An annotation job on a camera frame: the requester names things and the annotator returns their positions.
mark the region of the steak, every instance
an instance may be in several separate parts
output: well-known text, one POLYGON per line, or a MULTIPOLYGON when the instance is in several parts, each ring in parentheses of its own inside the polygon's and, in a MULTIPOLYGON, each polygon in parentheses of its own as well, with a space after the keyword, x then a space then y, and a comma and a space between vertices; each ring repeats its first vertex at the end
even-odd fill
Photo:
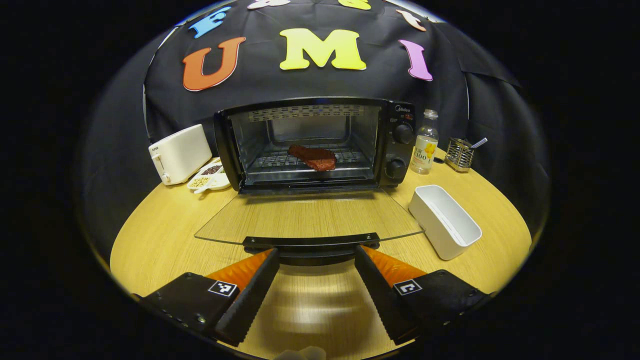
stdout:
POLYGON ((300 145, 291 145, 289 155, 302 160, 316 171, 335 169, 335 154, 326 149, 310 149, 300 145))

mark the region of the letter m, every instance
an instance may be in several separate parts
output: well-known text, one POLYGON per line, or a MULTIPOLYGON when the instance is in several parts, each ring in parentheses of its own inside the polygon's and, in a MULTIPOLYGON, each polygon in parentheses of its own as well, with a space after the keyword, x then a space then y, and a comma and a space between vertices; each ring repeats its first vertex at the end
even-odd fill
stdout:
POLYGON ((324 41, 309 29, 286 29, 280 34, 287 38, 287 58, 280 63, 282 70, 306 69, 309 61, 303 57, 306 51, 311 60, 324 67, 335 51, 331 65, 338 69, 364 70, 367 68, 358 54, 356 39, 360 34, 349 30, 333 30, 324 41))

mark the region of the metal utensil caddy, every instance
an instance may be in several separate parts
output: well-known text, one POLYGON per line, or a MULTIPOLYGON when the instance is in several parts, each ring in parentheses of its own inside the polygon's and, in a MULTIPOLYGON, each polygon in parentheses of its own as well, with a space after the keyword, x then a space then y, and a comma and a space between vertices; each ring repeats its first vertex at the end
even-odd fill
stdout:
POLYGON ((445 162, 455 171, 469 172, 471 161, 474 159, 474 150, 471 149, 471 145, 462 139, 449 138, 445 162))

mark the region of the white rectangular tray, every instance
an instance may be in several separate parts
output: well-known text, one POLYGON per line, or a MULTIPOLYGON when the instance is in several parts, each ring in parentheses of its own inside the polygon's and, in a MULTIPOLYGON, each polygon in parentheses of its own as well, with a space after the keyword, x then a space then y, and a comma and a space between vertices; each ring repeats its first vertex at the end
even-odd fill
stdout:
POLYGON ((482 237, 474 219, 438 185, 418 186, 409 211, 443 260, 462 254, 482 237))

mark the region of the white toaster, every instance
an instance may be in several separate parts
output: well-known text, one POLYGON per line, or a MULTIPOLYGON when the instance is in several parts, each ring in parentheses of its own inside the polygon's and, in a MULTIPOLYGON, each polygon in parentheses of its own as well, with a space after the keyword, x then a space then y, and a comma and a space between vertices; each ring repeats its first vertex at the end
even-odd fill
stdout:
POLYGON ((149 147, 163 184, 184 183, 211 159, 211 148, 201 124, 187 127, 149 147))

